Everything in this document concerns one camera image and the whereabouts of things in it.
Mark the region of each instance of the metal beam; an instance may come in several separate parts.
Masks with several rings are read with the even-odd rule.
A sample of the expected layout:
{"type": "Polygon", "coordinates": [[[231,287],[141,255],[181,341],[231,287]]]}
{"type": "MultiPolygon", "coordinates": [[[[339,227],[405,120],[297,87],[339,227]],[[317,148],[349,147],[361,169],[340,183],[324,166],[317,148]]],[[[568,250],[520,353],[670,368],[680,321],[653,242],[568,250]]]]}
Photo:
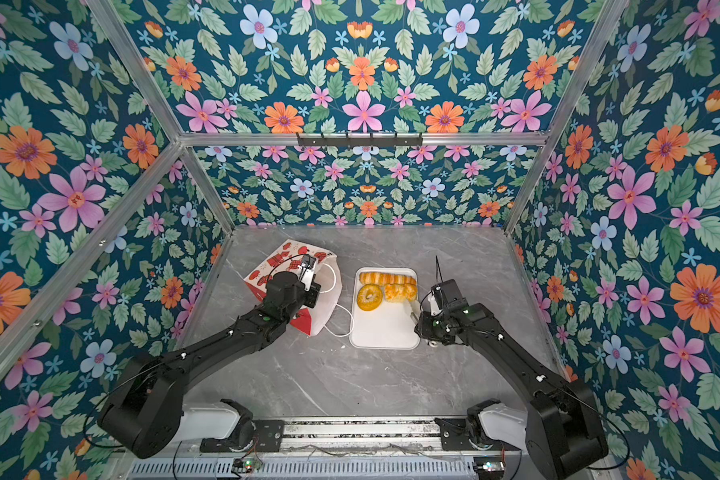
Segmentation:
{"type": "Polygon", "coordinates": [[[175,141],[183,132],[182,127],[157,86],[152,73],[146,69],[144,56],[139,53],[134,39],[117,14],[117,10],[110,0],[88,0],[87,5],[112,44],[117,56],[120,57],[120,61],[134,80],[136,88],[139,89],[146,104],[152,109],[155,119],[166,133],[168,141],[175,141]]]}
{"type": "Polygon", "coordinates": [[[40,292],[24,308],[24,311],[0,335],[0,380],[34,342],[52,315],[59,309],[96,263],[108,242],[114,241],[120,228],[144,203],[147,194],[162,179],[179,157],[181,146],[169,144],[157,156],[155,162],[139,177],[134,185],[110,210],[101,223],[88,234],[83,244],[72,253],[40,292]]]}
{"type": "MultiPolygon", "coordinates": [[[[241,145],[243,147],[258,146],[264,147],[269,145],[285,145],[287,147],[297,147],[301,140],[328,139],[331,144],[336,141],[344,141],[347,145],[355,143],[358,139],[367,139],[368,144],[374,140],[384,140],[389,142],[394,139],[394,134],[327,134],[313,135],[304,134],[297,136],[295,134],[235,134],[231,132],[221,132],[218,134],[182,134],[179,140],[185,147],[211,147],[215,145],[223,145],[225,147],[234,147],[241,145]]],[[[422,134],[423,145],[525,145],[528,147],[540,147],[547,142],[549,135],[547,132],[523,132],[514,134],[512,132],[494,132],[486,134],[422,134]]]]}
{"type": "Polygon", "coordinates": [[[194,179],[198,191],[202,194],[202,197],[206,199],[208,207],[211,208],[211,211],[216,216],[216,221],[221,224],[221,228],[225,234],[231,235],[235,226],[232,224],[232,219],[226,212],[226,208],[224,208],[218,190],[213,186],[208,173],[202,168],[197,153],[195,153],[192,148],[184,148],[181,159],[194,179]]]}
{"type": "Polygon", "coordinates": [[[586,40],[584,50],[581,52],[579,64],[571,76],[565,93],[563,93],[563,97],[558,103],[557,110],[555,110],[552,121],[550,122],[548,141],[536,155],[533,165],[531,165],[528,174],[525,176],[523,186],[520,187],[518,196],[515,198],[512,215],[505,228],[507,235],[511,235],[512,229],[518,224],[523,210],[525,210],[525,207],[528,205],[534,188],[544,173],[544,165],[547,163],[547,160],[552,157],[552,153],[554,153],[554,149],[557,147],[557,142],[560,141],[560,136],[563,134],[563,130],[565,130],[565,126],[568,124],[568,120],[570,120],[570,116],[574,112],[574,107],[576,107],[576,103],[584,92],[586,84],[589,82],[592,72],[595,70],[595,66],[600,61],[600,56],[603,54],[603,50],[605,50],[608,39],[611,33],[613,33],[614,28],[618,25],[619,18],[622,12],[624,12],[624,8],[626,8],[628,2],[629,0],[606,0],[605,5],[603,5],[602,10],[600,10],[600,16],[592,27],[592,33],[590,33],[590,37],[586,40]]]}

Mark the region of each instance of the white tray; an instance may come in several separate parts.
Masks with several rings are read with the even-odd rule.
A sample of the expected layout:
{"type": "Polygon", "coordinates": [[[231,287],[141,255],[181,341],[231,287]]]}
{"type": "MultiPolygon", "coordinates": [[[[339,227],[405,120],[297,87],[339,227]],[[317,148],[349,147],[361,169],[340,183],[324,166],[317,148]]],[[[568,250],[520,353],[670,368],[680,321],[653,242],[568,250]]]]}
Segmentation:
{"type": "Polygon", "coordinates": [[[418,301],[402,303],[383,301],[378,308],[370,312],[360,310],[357,297],[362,287],[360,274],[363,272],[402,274],[416,278],[416,272],[410,268],[364,266],[359,269],[355,274],[355,295],[352,297],[352,316],[355,322],[352,334],[349,336],[350,343],[359,349],[412,350],[416,348],[419,337],[413,331],[416,323],[411,318],[411,313],[414,312],[418,316],[418,301]]]}

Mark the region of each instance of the donut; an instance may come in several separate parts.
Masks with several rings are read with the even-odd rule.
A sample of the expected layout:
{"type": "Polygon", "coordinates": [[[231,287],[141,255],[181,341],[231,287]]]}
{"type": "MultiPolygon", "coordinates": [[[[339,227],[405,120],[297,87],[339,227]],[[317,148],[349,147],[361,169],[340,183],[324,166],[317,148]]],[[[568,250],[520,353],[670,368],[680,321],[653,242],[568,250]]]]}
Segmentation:
{"type": "Polygon", "coordinates": [[[360,310],[370,312],[378,308],[383,299],[382,288],[379,285],[369,283],[364,285],[358,292],[357,302],[360,310]]]}

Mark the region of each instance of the wall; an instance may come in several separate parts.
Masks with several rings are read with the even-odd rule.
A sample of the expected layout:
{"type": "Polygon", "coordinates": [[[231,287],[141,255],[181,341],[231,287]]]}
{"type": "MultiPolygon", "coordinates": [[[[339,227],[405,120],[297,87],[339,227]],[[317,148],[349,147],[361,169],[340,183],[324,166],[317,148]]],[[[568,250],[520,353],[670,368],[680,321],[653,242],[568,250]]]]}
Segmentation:
{"type": "Polygon", "coordinates": [[[626,476],[720,478],[720,2],[634,5],[513,233],[626,476]]]}
{"type": "MultiPolygon", "coordinates": [[[[117,5],[125,20],[140,19],[117,5]]],[[[165,143],[85,6],[0,4],[0,332],[148,168],[129,152],[138,134],[154,143],[154,155],[165,143]],[[57,24],[89,47],[79,43],[70,56],[57,24]],[[38,151],[33,163],[8,162],[38,151]],[[96,175],[91,164],[106,171],[96,175]],[[72,190],[83,192],[85,211],[59,197],[72,190]],[[44,228],[30,227],[33,210],[44,228]]],[[[175,163],[0,384],[0,478],[102,474],[111,450],[83,440],[86,414],[138,351],[173,348],[222,237],[175,163]]],[[[107,443],[101,430],[89,433],[107,443]]]]}
{"type": "MultiPolygon", "coordinates": [[[[186,131],[528,132],[546,129],[601,3],[135,2],[146,22],[129,30],[186,131]],[[462,8],[474,8],[474,33],[463,44],[445,30],[462,8]],[[241,26],[253,13],[272,24],[266,38],[241,26]],[[360,33],[357,22],[366,22],[360,33]],[[549,64],[536,81],[542,54],[549,64]],[[364,95],[373,106],[362,126],[352,112],[364,95]],[[536,121],[517,123],[513,102],[518,112],[533,104],[536,121]],[[208,122],[196,117],[200,104],[208,122]],[[447,104],[454,106],[448,129],[435,124],[447,104]],[[287,128],[274,120],[278,105],[288,109],[287,128]]],[[[583,98],[577,108],[588,112],[590,103],[583,98]]],[[[336,148],[210,152],[220,160],[212,176],[240,223],[501,225],[534,149],[515,159],[509,149],[462,148],[468,156],[453,148],[426,158],[404,148],[365,157],[336,148]],[[336,175],[326,177],[327,168],[336,175]],[[442,186],[435,197],[432,183],[442,186]],[[314,194],[294,194],[302,185],[314,194]]]]}

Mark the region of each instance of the pastry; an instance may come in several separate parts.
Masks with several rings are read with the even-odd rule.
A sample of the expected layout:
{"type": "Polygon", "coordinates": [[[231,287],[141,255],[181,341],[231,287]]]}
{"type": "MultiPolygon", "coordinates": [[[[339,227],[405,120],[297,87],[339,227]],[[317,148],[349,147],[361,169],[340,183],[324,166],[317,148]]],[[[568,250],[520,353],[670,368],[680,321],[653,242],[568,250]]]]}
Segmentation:
{"type": "Polygon", "coordinates": [[[416,285],[388,283],[384,285],[384,300],[387,302],[413,302],[416,300],[416,285]]]}
{"type": "Polygon", "coordinates": [[[382,274],[381,272],[363,272],[360,274],[360,283],[367,285],[374,283],[375,285],[389,285],[390,283],[396,285],[403,285],[409,283],[416,285],[416,279],[412,276],[399,275],[399,274],[382,274]]]}
{"type": "Polygon", "coordinates": [[[379,285],[369,283],[364,285],[358,292],[358,306],[360,310],[370,312],[382,304],[383,297],[382,288],[379,285]]]}

